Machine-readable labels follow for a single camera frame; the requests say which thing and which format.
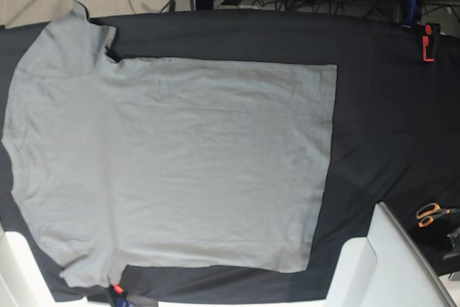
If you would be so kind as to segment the black object right edge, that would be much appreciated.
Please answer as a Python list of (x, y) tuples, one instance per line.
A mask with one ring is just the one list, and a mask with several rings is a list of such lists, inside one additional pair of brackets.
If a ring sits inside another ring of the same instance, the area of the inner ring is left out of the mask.
[(451, 233), (447, 234), (447, 237), (451, 244), (451, 250), (443, 256), (443, 260), (449, 260), (455, 257), (458, 257), (460, 254), (460, 228), (453, 230)]

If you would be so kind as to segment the grey T-shirt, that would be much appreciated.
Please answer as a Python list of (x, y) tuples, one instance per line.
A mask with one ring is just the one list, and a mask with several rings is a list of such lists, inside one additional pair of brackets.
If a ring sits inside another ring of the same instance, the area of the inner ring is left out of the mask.
[(111, 59), (74, 4), (18, 62), (11, 194), (70, 287), (127, 266), (300, 272), (331, 159), (335, 65)]

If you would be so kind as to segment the white box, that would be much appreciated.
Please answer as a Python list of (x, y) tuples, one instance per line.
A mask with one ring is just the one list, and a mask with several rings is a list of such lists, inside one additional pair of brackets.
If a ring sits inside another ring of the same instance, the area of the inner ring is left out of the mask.
[(434, 269), (381, 202), (365, 237), (341, 248), (325, 306), (455, 306)]
[(1, 230), (1, 305), (87, 306), (88, 301), (56, 302), (27, 240), (17, 232)]

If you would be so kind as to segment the white box right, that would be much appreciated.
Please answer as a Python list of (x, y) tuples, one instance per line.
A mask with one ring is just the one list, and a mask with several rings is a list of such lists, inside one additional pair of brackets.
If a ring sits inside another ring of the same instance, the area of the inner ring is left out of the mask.
[(455, 306), (434, 269), (381, 202), (365, 237), (341, 248), (325, 306)]

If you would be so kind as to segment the white box left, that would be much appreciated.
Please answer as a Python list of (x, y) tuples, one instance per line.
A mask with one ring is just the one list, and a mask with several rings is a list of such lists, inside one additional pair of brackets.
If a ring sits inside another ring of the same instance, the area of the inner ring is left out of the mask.
[(1, 230), (1, 305), (87, 306), (88, 301), (56, 302), (27, 240), (17, 232)]

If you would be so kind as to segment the black table cloth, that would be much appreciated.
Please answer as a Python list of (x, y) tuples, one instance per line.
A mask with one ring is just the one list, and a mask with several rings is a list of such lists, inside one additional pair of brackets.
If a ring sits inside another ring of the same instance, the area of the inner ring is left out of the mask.
[(214, 10), (100, 19), (117, 28), (113, 58), (165, 57), (334, 64), (332, 159), (308, 269), (279, 274), (234, 267), (125, 270), (121, 284), (176, 303), (283, 303), (327, 294), (340, 249), (364, 236), (388, 205), (438, 275), (456, 215), (420, 229), (431, 201), (459, 205), (459, 40), (442, 37), (432, 63), (421, 36), (399, 24), (330, 14)]

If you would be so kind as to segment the blue clamp on frame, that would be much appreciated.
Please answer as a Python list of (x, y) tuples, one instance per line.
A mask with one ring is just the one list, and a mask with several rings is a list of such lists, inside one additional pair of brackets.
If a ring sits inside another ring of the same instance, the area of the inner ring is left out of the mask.
[(400, 22), (401, 25), (403, 27), (413, 27), (416, 22), (417, 0), (403, 0), (402, 9), (404, 14)]

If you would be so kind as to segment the orange handled scissors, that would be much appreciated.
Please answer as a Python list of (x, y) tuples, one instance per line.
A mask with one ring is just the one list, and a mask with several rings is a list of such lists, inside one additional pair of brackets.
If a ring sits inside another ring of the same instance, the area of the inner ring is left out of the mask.
[(418, 227), (425, 228), (443, 216), (458, 213), (459, 207), (444, 208), (441, 207), (438, 203), (429, 203), (419, 209), (416, 212), (415, 217), (417, 219)]

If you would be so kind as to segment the red blue clamp bottom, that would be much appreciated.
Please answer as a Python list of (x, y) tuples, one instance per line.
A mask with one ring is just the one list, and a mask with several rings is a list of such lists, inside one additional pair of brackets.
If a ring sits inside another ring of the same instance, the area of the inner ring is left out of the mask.
[(110, 285), (106, 289), (106, 297), (111, 307), (130, 307), (127, 294), (119, 285)]

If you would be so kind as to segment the red black clamp right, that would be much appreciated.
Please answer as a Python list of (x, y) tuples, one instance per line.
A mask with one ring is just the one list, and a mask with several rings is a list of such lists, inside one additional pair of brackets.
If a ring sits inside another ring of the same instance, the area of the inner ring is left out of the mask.
[(422, 36), (423, 61), (430, 63), (436, 58), (438, 46), (441, 41), (441, 26), (437, 23), (427, 23)]

